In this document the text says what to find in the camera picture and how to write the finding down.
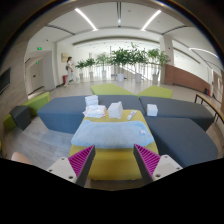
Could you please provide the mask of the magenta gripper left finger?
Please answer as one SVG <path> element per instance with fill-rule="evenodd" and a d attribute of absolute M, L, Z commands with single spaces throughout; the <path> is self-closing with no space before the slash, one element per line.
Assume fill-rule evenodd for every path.
<path fill-rule="evenodd" d="M 61 157 L 47 171 L 78 186 L 84 187 L 94 157 L 95 146 L 92 145 L 69 158 Z"/>

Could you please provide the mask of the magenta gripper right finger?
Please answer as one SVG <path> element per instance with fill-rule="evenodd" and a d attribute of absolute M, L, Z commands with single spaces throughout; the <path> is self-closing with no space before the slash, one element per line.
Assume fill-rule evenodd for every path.
<path fill-rule="evenodd" d="M 158 155 L 140 145 L 134 145 L 134 156 L 145 184 L 157 181 L 182 169 L 169 155 Z"/>

